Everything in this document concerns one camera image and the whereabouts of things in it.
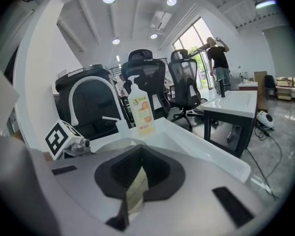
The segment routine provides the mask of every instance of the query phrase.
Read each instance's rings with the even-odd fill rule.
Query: black shirt
[[[214,60],[214,67],[223,67],[228,68],[227,60],[225,57],[225,47],[223,46],[214,46],[208,49],[207,58]]]

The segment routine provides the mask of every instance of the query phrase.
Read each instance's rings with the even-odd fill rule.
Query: window
[[[177,40],[177,41],[174,43],[174,48],[175,48],[175,50],[183,49],[180,40]]]
[[[207,42],[208,37],[213,37],[211,31],[205,24],[202,18],[194,22],[188,30],[186,30],[178,40],[173,44],[174,49],[187,49],[188,53],[191,53],[203,46]],[[197,61],[198,76],[197,84],[200,88],[213,88],[213,79],[208,73],[208,60],[205,52],[197,54],[192,57]]]
[[[200,38],[202,39],[202,42],[204,44],[207,43],[207,38],[208,37],[213,37],[211,31],[209,30],[209,28],[207,27],[207,25],[205,24],[205,22],[203,21],[202,18],[200,18],[198,21],[196,21],[193,26],[195,27],[195,29],[197,30]]]
[[[202,46],[196,30],[192,26],[180,37],[180,40],[184,48],[189,50],[189,52]]]

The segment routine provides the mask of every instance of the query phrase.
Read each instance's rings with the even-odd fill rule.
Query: white faucet
[[[113,88],[113,86],[108,82],[106,81],[105,79],[103,78],[100,78],[100,77],[97,77],[97,76],[89,76],[89,77],[85,77],[85,78],[82,78],[80,79],[79,81],[77,81],[74,86],[72,87],[71,91],[70,91],[70,94],[69,94],[69,108],[70,108],[70,115],[71,115],[71,125],[72,126],[77,126],[79,124],[79,121],[77,119],[77,117],[75,116],[75,113],[74,113],[74,108],[73,108],[73,94],[74,94],[74,91],[75,89],[80,85],[82,84],[83,82],[85,81],[101,81],[103,82],[104,84],[106,84],[106,86],[109,87],[109,89],[112,91],[113,93],[113,96],[114,96],[114,99],[115,99],[115,102],[116,102],[116,105],[117,105],[117,108],[118,108],[118,111],[119,111],[119,114],[120,114],[120,118],[121,118],[121,121],[123,123],[126,122],[124,116],[123,116],[123,113],[121,111],[121,107],[120,107],[120,104],[119,104],[119,101],[118,101],[118,96]]]

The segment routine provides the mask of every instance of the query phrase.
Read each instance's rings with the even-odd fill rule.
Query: faucet
[[[112,93],[113,93],[113,96],[114,96],[114,99],[115,99],[115,102],[116,102],[116,105],[117,105],[117,109],[118,109],[118,112],[119,112],[119,114],[120,114],[121,121],[122,121],[123,123],[126,123],[126,120],[125,120],[125,118],[124,118],[124,116],[123,116],[123,113],[122,113],[122,111],[121,111],[121,107],[120,107],[120,104],[119,104],[119,101],[118,101],[118,96],[117,96],[117,94],[116,94],[116,92],[115,92],[113,86],[112,86],[108,81],[106,81],[106,80],[103,79],[103,78],[100,78],[100,77],[97,77],[97,76],[89,76],[89,77],[85,77],[85,78],[82,78],[82,79],[80,79],[79,81],[77,81],[77,82],[73,85],[73,87],[72,87],[72,89],[71,89],[71,91],[70,91],[70,94],[69,94],[69,109],[70,109],[70,115],[71,115],[71,125],[72,125],[72,126],[77,126],[77,125],[79,124],[79,121],[78,121],[77,117],[75,116],[74,108],[73,108],[73,100],[72,100],[72,99],[73,99],[73,94],[74,94],[75,89],[76,89],[80,84],[82,84],[82,83],[85,82],[85,81],[101,81],[102,83],[106,84],[106,86],[109,87],[109,89],[110,89],[110,90],[112,91]]]
[[[220,79],[218,82],[219,82],[220,88],[221,88],[221,97],[222,98],[225,98],[225,89],[224,89],[224,86],[230,86],[231,84],[224,84],[223,83],[223,79]]]

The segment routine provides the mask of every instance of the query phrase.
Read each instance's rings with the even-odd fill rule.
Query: chair headrest
[[[153,59],[153,53],[147,49],[139,49],[129,54],[128,61],[133,61],[138,59]]]
[[[171,55],[171,62],[175,61],[175,60],[180,60],[180,59],[188,59],[188,50],[186,49],[179,49],[179,50],[175,50],[172,52]]]

